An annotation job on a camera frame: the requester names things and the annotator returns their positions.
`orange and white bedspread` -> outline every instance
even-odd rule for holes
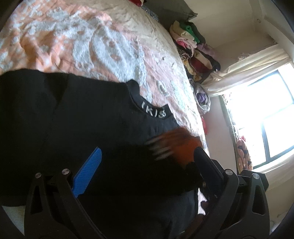
[[[136,80],[155,106],[200,136],[202,121],[168,32],[127,0],[24,0],[0,33],[0,74],[20,68]]]

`green clothing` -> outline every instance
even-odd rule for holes
[[[201,44],[202,43],[203,44],[206,43],[206,40],[205,40],[204,36],[202,36],[200,34],[200,32],[198,31],[198,29],[197,29],[197,27],[195,26],[194,23],[187,21],[187,22],[185,22],[185,25],[189,25],[191,27],[192,31],[194,32],[194,34],[196,35],[196,37],[199,39],[199,41],[200,41]]]
[[[191,26],[186,25],[186,24],[184,24],[183,22],[180,22],[180,27],[181,27],[183,30],[189,32],[189,33],[194,37],[194,41],[195,41],[197,44],[200,42],[199,39],[197,38],[197,36],[196,36],[196,35],[194,34],[194,32],[192,31]]]

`white curtain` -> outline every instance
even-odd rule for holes
[[[248,86],[291,61],[277,44],[231,65],[224,72],[210,74],[202,85],[210,96],[222,95],[234,87]]]

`wall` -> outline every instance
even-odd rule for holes
[[[269,34],[294,60],[294,33],[279,9],[271,0],[249,0],[254,26]]]
[[[211,98],[211,108],[204,115],[204,120],[208,129],[206,142],[210,158],[216,159],[224,169],[237,172],[233,142],[218,97]]]
[[[294,202],[293,185],[294,177],[265,193],[268,201],[270,219],[275,223],[279,223],[283,219],[280,215],[288,211]]]
[[[274,40],[268,35],[253,32],[248,36],[225,43],[216,48],[220,55],[221,71],[238,61],[242,54],[254,54],[274,45]]]
[[[198,16],[192,19],[208,44],[217,47],[254,32],[249,0],[185,0]]]

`black shirt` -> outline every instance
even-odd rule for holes
[[[0,102],[3,204],[25,204],[37,172],[75,174],[99,147],[102,162],[79,200],[102,232],[172,238],[192,220],[186,172],[172,159],[154,161],[144,146],[178,124],[168,105],[154,107],[140,96],[137,82],[22,69],[0,76]]]

